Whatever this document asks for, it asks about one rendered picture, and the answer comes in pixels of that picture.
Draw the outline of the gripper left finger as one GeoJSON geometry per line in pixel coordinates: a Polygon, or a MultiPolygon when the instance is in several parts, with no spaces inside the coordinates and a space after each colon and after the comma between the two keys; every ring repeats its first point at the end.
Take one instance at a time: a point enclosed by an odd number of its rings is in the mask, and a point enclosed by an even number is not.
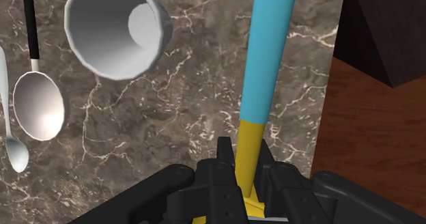
{"type": "Polygon", "coordinates": [[[248,224],[231,139],[196,169],[169,165],[69,224],[248,224]]]}

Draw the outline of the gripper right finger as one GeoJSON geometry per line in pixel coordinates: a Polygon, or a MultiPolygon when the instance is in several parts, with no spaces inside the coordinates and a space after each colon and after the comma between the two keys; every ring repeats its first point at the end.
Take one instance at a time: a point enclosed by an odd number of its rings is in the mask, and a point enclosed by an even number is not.
{"type": "Polygon", "coordinates": [[[426,224],[423,218],[330,171],[304,177],[261,142],[254,187],[264,216],[289,224],[426,224]]]}

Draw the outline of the blue and yellow tool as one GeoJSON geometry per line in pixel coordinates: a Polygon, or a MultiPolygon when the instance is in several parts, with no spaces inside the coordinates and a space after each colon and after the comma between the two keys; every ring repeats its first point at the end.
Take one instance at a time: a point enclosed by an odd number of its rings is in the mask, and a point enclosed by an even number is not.
{"type": "Polygon", "coordinates": [[[235,174],[249,200],[295,0],[253,0],[235,174]]]}

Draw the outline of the grey cup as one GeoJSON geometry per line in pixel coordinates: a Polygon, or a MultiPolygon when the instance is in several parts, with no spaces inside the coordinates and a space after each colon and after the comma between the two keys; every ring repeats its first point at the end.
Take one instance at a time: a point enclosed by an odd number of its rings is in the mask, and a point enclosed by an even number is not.
{"type": "Polygon", "coordinates": [[[158,0],[67,0],[64,29],[86,68],[121,81],[156,63],[172,37],[173,23],[158,0]]]}

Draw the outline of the dark wooden cabinet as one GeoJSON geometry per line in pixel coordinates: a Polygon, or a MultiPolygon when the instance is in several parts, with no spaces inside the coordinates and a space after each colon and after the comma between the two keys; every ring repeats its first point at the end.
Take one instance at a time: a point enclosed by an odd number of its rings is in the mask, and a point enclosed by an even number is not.
{"type": "Polygon", "coordinates": [[[343,0],[334,57],[389,87],[426,75],[426,0],[343,0]]]}

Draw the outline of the silver spoon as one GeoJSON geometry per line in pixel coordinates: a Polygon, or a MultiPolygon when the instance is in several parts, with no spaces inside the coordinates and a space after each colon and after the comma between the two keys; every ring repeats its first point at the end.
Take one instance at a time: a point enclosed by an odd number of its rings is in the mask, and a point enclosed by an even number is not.
{"type": "Polygon", "coordinates": [[[5,147],[9,162],[16,173],[22,173],[29,162],[27,146],[16,139],[10,126],[8,68],[4,50],[0,47],[0,98],[5,120],[5,147]]]}

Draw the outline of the black handled silver ladle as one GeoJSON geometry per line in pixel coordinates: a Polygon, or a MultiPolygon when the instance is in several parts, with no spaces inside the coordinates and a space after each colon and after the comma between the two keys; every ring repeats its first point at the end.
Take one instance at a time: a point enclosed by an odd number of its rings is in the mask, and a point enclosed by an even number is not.
{"type": "Polygon", "coordinates": [[[23,0],[31,70],[19,77],[13,91],[14,114],[33,139],[48,141],[60,132],[66,115],[57,84],[39,69],[40,52],[33,0],[23,0]]]}

